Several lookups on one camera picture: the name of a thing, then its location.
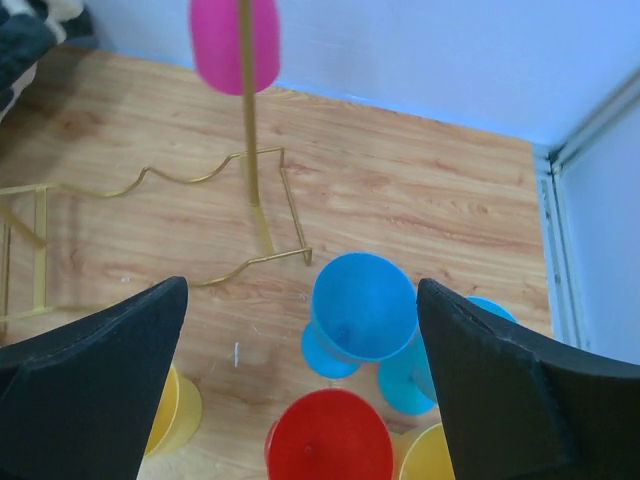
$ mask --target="pink cup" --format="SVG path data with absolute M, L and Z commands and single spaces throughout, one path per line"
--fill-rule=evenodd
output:
M 280 23 L 275 0 L 250 0 L 256 92 L 280 72 Z M 191 0 L 191 38 L 196 70 L 212 88 L 242 95 L 238 0 Z

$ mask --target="gold metal stand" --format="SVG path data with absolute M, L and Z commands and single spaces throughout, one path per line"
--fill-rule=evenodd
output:
M 254 218 L 260 233 L 262 243 L 263 256 L 250 258 L 235 269 L 220 277 L 214 277 L 203 280 L 190 280 L 189 285 L 194 288 L 210 287 L 222 282 L 226 282 L 236 275 L 240 274 L 244 269 L 256 263 L 268 262 L 279 258 L 290 257 L 293 255 L 301 255 L 307 265 L 311 264 L 312 248 L 307 246 L 302 231 L 302 225 L 298 218 L 293 193 L 287 178 L 285 166 L 285 150 L 284 147 L 273 147 L 265 149 L 257 149 L 256 140 L 256 114 L 255 114 L 255 78 L 253 64 L 253 43 L 251 38 L 251 0 L 238 0 L 238 11 L 240 21 L 240 32 L 242 41 L 242 66 L 243 66 L 243 83 L 244 83 L 244 121 L 246 130 L 246 152 L 234 153 L 229 155 L 224 161 L 212 172 L 197 178 L 180 178 L 163 172 L 154 167 L 145 167 L 140 171 L 138 178 L 125 188 L 114 191 L 100 192 L 96 190 L 86 189 L 77 185 L 66 183 L 43 183 L 37 185 L 24 185 L 18 187 L 9 187 L 0 189 L 0 218 L 4 219 L 2 229 L 3 245 L 0 256 L 0 335 L 3 329 L 6 329 L 6 322 L 19 318 L 27 318 L 35 315 L 41 315 L 51 312 L 89 312 L 97 311 L 108 307 L 109 305 L 57 305 L 52 306 L 47 302 L 47 202 L 49 194 L 56 191 L 63 191 L 78 195 L 81 197 L 89 197 L 96 199 L 109 199 L 121 197 L 133 192 L 137 187 L 142 185 L 145 177 L 152 173 L 169 182 L 181 185 L 195 185 L 198 183 L 211 180 L 218 175 L 232 160 L 239 160 L 242 163 L 243 170 L 248 180 L 249 201 L 253 210 Z M 271 232 L 267 224 L 264 209 L 260 203 L 260 190 L 258 184 L 258 156 L 265 153 L 278 152 L 280 154 L 280 176 L 287 194 L 287 201 L 291 209 L 291 215 L 296 227 L 296 233 L 300 248 L 276 252 L 271 240 Z M 17 215 L 15 215 L 10 206 L 5 202 L 6 197 L 20 194 L 34 195 L 34 228 L 31 229 Z M 10 281 L 10 258 L 11 258 L 11 236 L 13 231 L 21 235 L 34 249 L 33 260 L 33 299 L 32 309 L 20 312 L 9 313 L 9 281 Z

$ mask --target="cup rim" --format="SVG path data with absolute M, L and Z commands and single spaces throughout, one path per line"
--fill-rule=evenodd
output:
M 402 480 L 402 474 L 404 472 L 404 468 L 407 465 L 407 460 L 409 460 L 409 456 L 413 453 L 413 451 L 415 450 L 415 448 L 418 446 L 418 444 L 420 443 L 420 441 L 427 436 L 429 433 L 433 432 L 435 429 L 437 428 L 441 428 L 443 431 L 443 435 L 444 435 L 444 425 L 442 425 L 442 422 L 438 422 L 435 425 L 431 425 L 428 428 L 425 428 L 420 435 L 418 435 L 416 437 L 416 439 L 413 441 L 413 443 L 411 444 L 411 446 L 407 449 L 407 453 L 405 453 L 404 458 L 402 459 L 402 462 L 400 462 L 399 468 L 398 468 L 398 478 L 400 480 Z
M 347 390 L 345 388 L 323 388 L 320 390 L 314 390 L 312 392 L 306 393 L 305 395 L 303 395 L 302 397 L 298 398 L 297 400 L 295 400 L 293 403 L 291 403 L 285 410 L 284 412 L 282 412 L 282 414 L 280 415 L 280 417 L 278 417 L 278 419 L 273 423 L 273 425 L 271 426 L 269 433 L 267 434 L 267 437 L 265 439 L 265 463 L 267 465 L 267 476 L 269 475 L 269 472 L 271 470 L 271 445 L 273 444 L 273 440 L 276 436 L 276 434 L 278 433 L 278 427 L 280 427 L 282 425 L 282 419 L 285 418 L 285 416 L 287 415 L 287 413 L 289 413 L 294 407 L 296 407 L 297 405 L 299 405 L 301 402 L 306 401 L 309 397 L 314 397 L 316 395 L 320 395 L 320 394 L 326 394 L 328 392 L 332 392 L 332 393 L 339 393 L 341 395 L 346 395 L 346 396 L 350 396 L 358 401 L 360 401 L 363 405 L 363 407 L 367 408 L 369 410 L 370 413 L 373 413 L 373 415 L 375 416 L 375 418 L 377 418 L 380 421 L 380 424 L 384 427 L 384 432 L 386 432 L 386 435 L 384 436 L 384 439 L 387 443 L 388 446 L 388 452 L 391 458 L 391 467 L 392 467 L 392 472 L 393 472 L 393 468 L 395 468 L 395 458 L 394 458 L 394 453 L 393 453 L 393 442 L 391 440 L 391 433 L 389 432 L 389 429 L 387 428 L 387 424 L 385 423 L 384 419 L 382 418 L 382 416 L 378 413 L 378 411 L 373 407 L 373 405 L 371 405 L 369 402 L 367 402 L 364 398 L 362 398 L 360 395 L 357 395 L 355 393 L 353 393 L 350 390 Z
M 513 313 L 511 313 L 504 306 L 502 306 L 502 304 L 500 304 L 500 303 L 498 303 L 498 302 L 496 302 L 494 300 L 491 300 L 490 298 L 481 297 L 479 295 L 469 295 L 469 296 L 467 296 L 467 300 L 469 300 L 471 303 L 473 303 L 476 307 L 480 307 L 480 308 L 483 308 L 482 305 L 478 305 L 477 303 L 474 302 L 474 300 L 480 300 L 481 302 L 486 302 L 488 304 L 495 305 L 496 307 L 498 307 L 498 309 L 502 310 L 504 313 L 507 314 L 507 316 L 509 318 L 507 318 L 506 320 L 518 323 L 518 319 L 516 318 L 516 316 Z
M 327 263 L 324 267 L 322 267 L 322 270 L 320 271 L 320 273 L 318 274 L 318 276 L 316 277 L 315 281 L 313 282 L 313 289 L 311 291 L 311 311 L 313 312 L 313 293 L 315 292 L 316 289 L 316 285 L 318 283 L 318 280 L 320 279 L 322 273 L 325 271 L 325 269 L 333 262 L 335 262 L 338 259 L 344 258 L 344 257 L 350 257 L 350 256 L 369 256 L 369 257 L 374 257 L 377 258 L 378 260 L 382 260 L 383 262 L 387 263 L 388 265 L 392 266 L 394 269 L 396 269 L 406 280 L 407 285 L 409 285 L 415 295 L 416 295 L 416 299 L 417 299 L 417 295 L 418 295 L 418 291 L 417 288 L 415 286 L 415 284 L 413 283 L 413 281 L 411 280 L 411 278 L 409 278 L 409 275 L 407 275 L 407 273 L 400 268 L 398 265 L 396 265 L 395 263 L 393 263 L 391 260 L 389 260 L 388 258 L 383 257 L 382 255 L 378 255 L 377 253 L 372 253 L 372 252 L 366 252 L 366 251 L 352 251 L 352 252 L 347 252 L 347 253 L 343 253 L 341 255 L 338 255 L 334 258 L 332 258 L 329 263 Z M 405 348 L 407 348 L 407 346 L 409 345 L 409 343 L 411 343 L 411 341 L 414 339 L 416 332 L 418 331 L 418 314 L 417 314 L 417 306 L 416 306 L 416 321 L 415 321 L 415 326 L 413 329 L 413 333 L 411 335 L 409 335 L 409 337 L 406 339 L 406 341 L 399 346 L 395 351 L 384 355 L 382 357 L 362 357 L 359 355 L 354 355 L 351 352 L 346 351 L 344 348 L 342 348 L 340 345 L 338 345 L 333 338 L 331 338 L 327 332 L 325 331 L 324 327 L 322 326 L 322 324 L 320 324 L 320 322 L 316 322 L 318 324 L 318 327 L 320 328 L 320 330 L 322 331 L 322 334 L 326 337 L 327 341 L 330 343 L 330 345 L 335 348 L 336 350 L 338 350 L 341 354 L 350 357 L 352 359 L 354 359 L 355 361 L 359 362 L 359 363 L 374 363 L 374 362 L 382 362 L 384 360 L 387 360 L 388 358 L 391 358 L 395 355 L 397 355 L 399 352 L 401 352 L 402 350 L 404 350 Z
M 173 364 L 171 364 L 171 366 L 169 367 L 169 373 L 167 374 L 167 380 L 165 382 L 165 385 L 168 384 L 169 382 L 174 383 L 176 385 L 176 403 L 173 406 L 173 412 L 171 413 L 171 421 L 169 422 L 169 427 L 165 430 L 165 432 L 162 434 L 160 439 L 156 442 L 156 444 L 152 448 L 149 449 L 149 451 L 145 453 L 145 455 L 151 455 L 160 445 L 162 445 L 162 442 L 164 442 L 167 436 L 169 435 L 169 432 L 171 431 L 171 427 L 176 421 L 176 416 L 178 415 L 178 405 L 180 404 L 180 385 L 179 385 L 180 382 L 178 378 L 178 370 Z

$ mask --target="white wall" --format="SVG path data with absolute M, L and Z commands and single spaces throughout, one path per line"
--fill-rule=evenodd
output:
M 640 364 L 640 104 L 562 173 L 588 349 Z
M 638 0 L 278 1 L 280 85 L 535 143 L 640 65 Z M 104 48 L 192 65 L 188 0 L 87 3 Z

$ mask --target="wooden floor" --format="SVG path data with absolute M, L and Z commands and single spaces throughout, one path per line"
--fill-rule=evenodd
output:
M 314 262 L 255 265 L 230 283 L 192 292 L 175 362 L 202 392 L 203 423 L 182 451 L 145 461 L 142 479 L 266 478 L 262 448 L 272 422 L 296 398 L 329 385 L 306 367 L 299 340 L 314 278 L 338 254 L 376 252 L 416 282 L 433 277 L 490 297 L 550 333 L 528 144 L 275 88 L 260 94 L 258 113 L 260 145 L 287 148 Z M 211 92 L 193 72 L 59 49 L 0 127 L 0 186 L 65 181 L 114 189 L 145 165 L 195 177 L 243 149 L 240 99 Z M 276 248 L 293 248 L 277 158 L 260 165 Z M 25 219 L 30 202 L 13 202 Z M 125 198 L 54 195 L 50 237 L 51 303 L 115 301 L 174 274 L 215 277 L 259 252 L 233 164 L 197 186 L 156 178 Z M 32 260 L 14 238 L 17 311 L 28 307 Z M 14 322 L 7 338 L 67 320 Z M 377 390 L 375 366 L 338 384 L 364 395 L 393 430 L 438 418 L 392 411 Z

